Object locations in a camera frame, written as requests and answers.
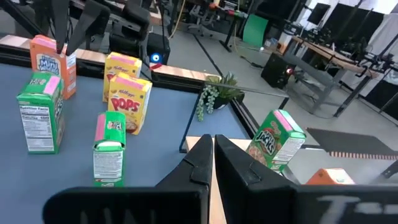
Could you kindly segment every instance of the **apple jacks cereal box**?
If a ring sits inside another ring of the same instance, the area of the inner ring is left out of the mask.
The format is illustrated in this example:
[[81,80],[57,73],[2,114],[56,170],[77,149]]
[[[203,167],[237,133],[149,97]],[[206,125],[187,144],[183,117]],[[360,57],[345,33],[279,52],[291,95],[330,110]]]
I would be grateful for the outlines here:
[[246,152],[268,168],[280,173],[305,141],[303,130],[288,112],[271,111]]
[[112,52],[105,60],[103,101],[108,102],[109,82],[119,72],[138,78],[142,62],[138,58]]
[[55,40],[43,35],[35,36],[30,42],[30,58],[34,72],[49,72],[63,80],[63,97],[69,99],[76,92],[76,53],[65,55],[67,46],[57,54]]
[[111,79],[108,111],[126,115],[126,132],[138,134],[144,124],[152,83],[119,73]]
[[126,116],[107,111],[97,119],[94,139],[94,186],[123,187]]
[[35,72],[17,99],[28,152],[58,153],[65,125],[61,78]]

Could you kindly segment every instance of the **yellow cereal box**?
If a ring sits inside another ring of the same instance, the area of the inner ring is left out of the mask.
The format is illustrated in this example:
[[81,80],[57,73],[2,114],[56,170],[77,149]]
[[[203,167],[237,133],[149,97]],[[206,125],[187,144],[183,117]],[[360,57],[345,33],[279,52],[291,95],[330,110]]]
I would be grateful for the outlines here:
[[152,83],[120,72],[109,85],[108,111],[126,115],[126,132],[138,134],[144,124]]
[[105,60],[104,70],[104,94],[102,100],[108,102],[109,82],[119,72],[123,72],[130,77],[138,78],[141,72],[142,62],[138,58],[119,54],[110,53]]

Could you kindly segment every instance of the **wall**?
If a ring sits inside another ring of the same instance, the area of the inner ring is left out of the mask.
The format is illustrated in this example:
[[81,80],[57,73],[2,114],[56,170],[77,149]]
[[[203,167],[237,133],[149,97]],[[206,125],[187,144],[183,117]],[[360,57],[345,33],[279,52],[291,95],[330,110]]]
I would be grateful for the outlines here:
[[[324,17],[324,20],[329,18],[330,14],[333,12],[335,9],[336,5],[338,3],[340,4],[345,4],[348,6],[355,6],[357,3],[359,3],[359,0],[312,0],[310,4],[307,4],[309,8],[314,8],[317,3],[323,3],[323,4],[329,4],[330,9],[327,12],[326,16]],[[373,8],[373,11],[375,12],[380,12],[383,14],[389,14],[393,8],[398,4],[398,0],[364,0],[362,4],[360,5],[360,9],[367,9],[370,10]],[[300,20],[301,25],[306,27],[306,29],[312,29],[315,28],[316,25],[312,24],[311,22],[307,21],[307,18],[310,16],[311,11],[308,9],[305,9],[305,12],[303,14],[303,17]]]

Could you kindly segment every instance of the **concrete floor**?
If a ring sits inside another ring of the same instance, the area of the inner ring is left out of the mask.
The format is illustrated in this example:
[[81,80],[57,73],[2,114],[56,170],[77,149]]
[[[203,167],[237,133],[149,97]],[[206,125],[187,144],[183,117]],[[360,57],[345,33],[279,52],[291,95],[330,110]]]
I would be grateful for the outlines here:
[[[12,20],[11,17],[0,11],[0,32],[13,34],[15,28],[10,26],[10,21]],[[161,34],[160,27],[154,27],[153,31]],[[242,47],[238,47],[238,53],[235,51],[229,53],[215,39],[208,37],[198,37],[198,39],[222,73],[226,74],[231,71],[236,75],[239,86],[267,91],[269,93],[280,93],[280,90],[273,89],[260,77],[261,69],[254,68],[239,58],[239,54],[241,54],[252,62],[265,65],[269,54]],[[218,74],[192,34],[177,31],[170,40],[170,48],[169,65]],[[299,93],[311,94],[301,84],[295,84],[294,87]],[[335,90],[331,94],[331,97],[335,101],[340,102],[347,96],[348,93],[343,90]],[[246,93],[244,103],[256,121],[261,124],[268,112],[278,108],[282,100],[282,98],[275,96]],[[286,104],[285,110],[291,114],[293,119],[303,129],[311,127],[373,135],[391,149],[398,151],[396,147],[398,146],[398,138],[396,137],[398,136],[397,126],[359,100],[354,100],[339,118],[331,119],[325,118],[332,117],[337,109],[336,107],[322,106],[322,109],[317,112],[317,116],[314,116],[303,109],[302,105],[297,102],[297,100],[292,98]],[[317,142],[308,135],[306,144],[317,144]],[[291,160],[289,167],[301,183],[306,182],[319,168],[344,168],[355,182],[369,184],[392,163],[393,161],[333,158],[323,151],[300,151]],[[388,182],[398,184],[397,175],[393,176]]]

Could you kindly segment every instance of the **office chair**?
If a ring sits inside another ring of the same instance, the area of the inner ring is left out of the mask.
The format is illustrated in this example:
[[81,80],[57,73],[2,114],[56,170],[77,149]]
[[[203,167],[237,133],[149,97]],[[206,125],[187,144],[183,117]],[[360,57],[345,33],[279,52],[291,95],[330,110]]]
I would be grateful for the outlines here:
[[197,18],[196,24],[188,25],[188,30],[196,29],[197,34],[204,36],[205,33],[209,33],[209,30],[205,26],[212,26],[215,20],[215,11],[211,11],[209,8],[209,3],[204,2],[202,5],[195,5],[189,14]]

